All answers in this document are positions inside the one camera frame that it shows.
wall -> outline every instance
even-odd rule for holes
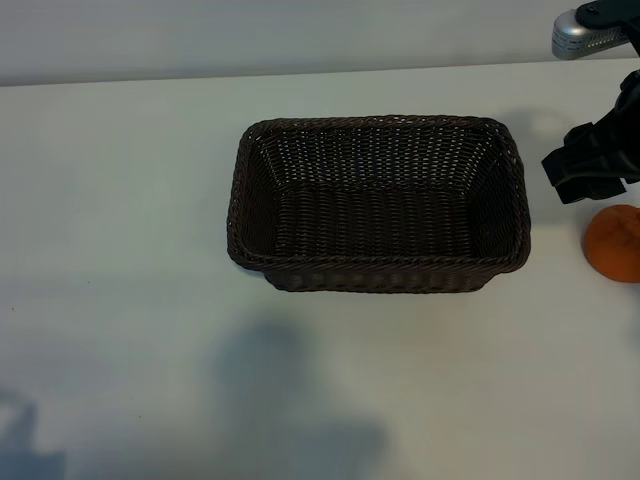
[[[551,60],[576,0],[5,0],[0,84]],[[605,56],[633,55],[620,48]]]

table surface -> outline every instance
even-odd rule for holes
[[[640,187],[563,206],[540,161],[637,67],[0,89],[0,472],[636,480],[640,291],[596,274],[580,235]],[[524,268],[471,294],[290,294],[229,260],[249,125],[377,114],[509,127],[533,220]]]

